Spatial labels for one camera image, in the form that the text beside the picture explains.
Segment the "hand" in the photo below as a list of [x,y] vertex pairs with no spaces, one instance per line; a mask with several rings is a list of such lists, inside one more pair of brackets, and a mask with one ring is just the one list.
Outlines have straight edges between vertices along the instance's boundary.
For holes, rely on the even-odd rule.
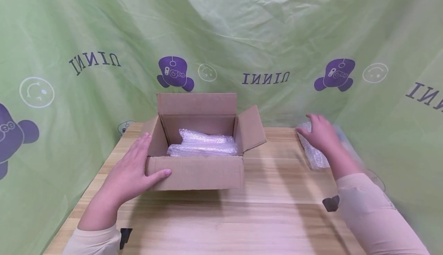
[[342,147],[337,132],[330,122],[322,115],[306,115],[311,119],[311,132],[303,128],[297,128],[300,133],[313,147],[320,150],[323,154],[340,149]]
[[145,175],[145,162],[151,141],[149,133],[138,138],[106,177],[100,191],[106,192],[118,206],[139,196],[171,174],[171,170],[161,170],[151,176]]

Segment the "black clip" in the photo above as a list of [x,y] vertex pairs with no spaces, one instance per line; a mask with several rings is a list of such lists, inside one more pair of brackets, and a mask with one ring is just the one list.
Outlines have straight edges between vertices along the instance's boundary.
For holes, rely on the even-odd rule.
[[131,235],[132,228],[121,228],[120,233],[122,234],[122,239],[120,240],[120,250],[125,247],[125,244],[128,243],[129,236]]
[[338,210],[338,203],[340,203],[340,197],[336,195],[335,197],[323,199],[323,205],[328,212],[335,212]]

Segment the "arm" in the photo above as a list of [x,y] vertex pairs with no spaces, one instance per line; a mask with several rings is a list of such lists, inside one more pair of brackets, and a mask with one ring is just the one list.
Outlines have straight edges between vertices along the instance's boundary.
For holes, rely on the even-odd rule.
[[341,145],[333,126],[321,115],[307,115],[312,131],[297,129],[327,158],[340,196],[339,212],[370,255],[429,255],[392,202],[366,176]]
[[138,138],[113,167],[87,206],[63,255],[117,255],[121,237],[116,229],[118,209],[171,174],[170,170],[162,170],[145,176],[151,140],[148,133]]

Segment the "wood grain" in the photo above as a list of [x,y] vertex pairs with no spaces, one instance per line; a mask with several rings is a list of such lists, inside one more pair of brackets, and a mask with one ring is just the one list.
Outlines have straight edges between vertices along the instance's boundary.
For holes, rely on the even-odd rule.
[[[131,124],[45,255],[60,255],[107,173],[138,137]],[[265,128],[268,142],[245,153],[242,190],[146,192],[119,210],[133,228],[122,255],[363,255],[337,213],[321,201],[337,193],[330,170],[312,171],[292,128]]]

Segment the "purple cartoon character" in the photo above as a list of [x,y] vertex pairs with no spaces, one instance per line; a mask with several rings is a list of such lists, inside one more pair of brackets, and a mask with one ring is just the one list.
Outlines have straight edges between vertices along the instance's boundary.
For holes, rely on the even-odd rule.
[[349,77],[354,68],[355,62],[351,59],[332,60],[326,66],[325,77],[315,80],[314,88],[319,92],[333,87],[338,87],[341,92],[347,91],[354,82]]
[[8,160],[23,143],[37,141],[40,133],[35,123],[23,120],[16,123],[8,109],[0,103],[0,180],[8,172]]
[[158,66],[162,74],[157,76],[157,80],[163,88],[174,86],[182,87],[187,92],[192,91],[194,82],[186,77],[188,64],[184,59],[175,56],[163,57],[158,61]]

